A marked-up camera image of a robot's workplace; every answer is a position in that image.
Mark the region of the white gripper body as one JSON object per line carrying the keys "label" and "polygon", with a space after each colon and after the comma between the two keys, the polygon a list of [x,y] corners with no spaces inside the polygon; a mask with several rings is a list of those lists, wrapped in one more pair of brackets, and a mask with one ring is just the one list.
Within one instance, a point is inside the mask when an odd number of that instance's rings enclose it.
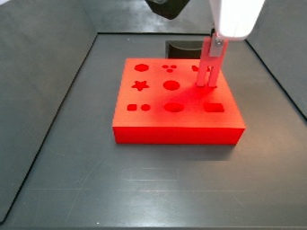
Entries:
{"label": "white gripper body", "polygon": [[244,40],[266,0],[210,0],[215,31],[223,40]]}

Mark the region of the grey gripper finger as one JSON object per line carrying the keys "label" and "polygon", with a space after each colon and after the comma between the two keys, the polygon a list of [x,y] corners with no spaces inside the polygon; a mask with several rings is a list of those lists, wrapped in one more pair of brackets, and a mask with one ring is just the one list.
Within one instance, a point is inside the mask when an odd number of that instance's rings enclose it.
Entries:
{"label": "grey gripper finger", "polygon": [[224,43],[226,43],[224,39],[222,39],[219,35],[214,33],[211,36],[211,44],[210,44],[210,51],[208,51],[208,55],[211,57],[218,58],[222,55]]}

